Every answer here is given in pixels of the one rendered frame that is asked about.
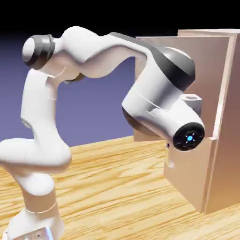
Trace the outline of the light wood cabinet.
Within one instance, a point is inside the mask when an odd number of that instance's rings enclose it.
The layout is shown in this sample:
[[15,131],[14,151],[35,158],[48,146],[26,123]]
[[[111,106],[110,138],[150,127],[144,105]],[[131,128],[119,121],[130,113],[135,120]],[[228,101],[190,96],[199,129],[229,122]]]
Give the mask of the light wood cabinet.
[[240,203],[240,29],[179,30],[177,37],[229,38],[201,212],[210,214]]

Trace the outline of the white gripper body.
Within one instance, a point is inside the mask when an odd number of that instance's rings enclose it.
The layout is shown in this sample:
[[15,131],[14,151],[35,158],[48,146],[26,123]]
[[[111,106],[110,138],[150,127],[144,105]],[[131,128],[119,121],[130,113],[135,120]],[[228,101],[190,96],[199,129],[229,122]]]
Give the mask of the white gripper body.
[[182,94],[181,99],[191,107],[197,114],[201,114],[202,98],[196,94]]

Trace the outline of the small light wood cabinet door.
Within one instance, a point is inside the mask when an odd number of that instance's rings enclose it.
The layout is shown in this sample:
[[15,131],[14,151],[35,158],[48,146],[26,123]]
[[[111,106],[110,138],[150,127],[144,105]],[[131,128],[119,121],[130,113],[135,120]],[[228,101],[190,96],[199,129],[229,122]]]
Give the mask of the small light wood cabinet door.
[[207,137],[193,150],[179,151],[175,148],[175,167],[164,165],[164,177],[199,212],[205,205],[205,185],[216,142],[216,138]]

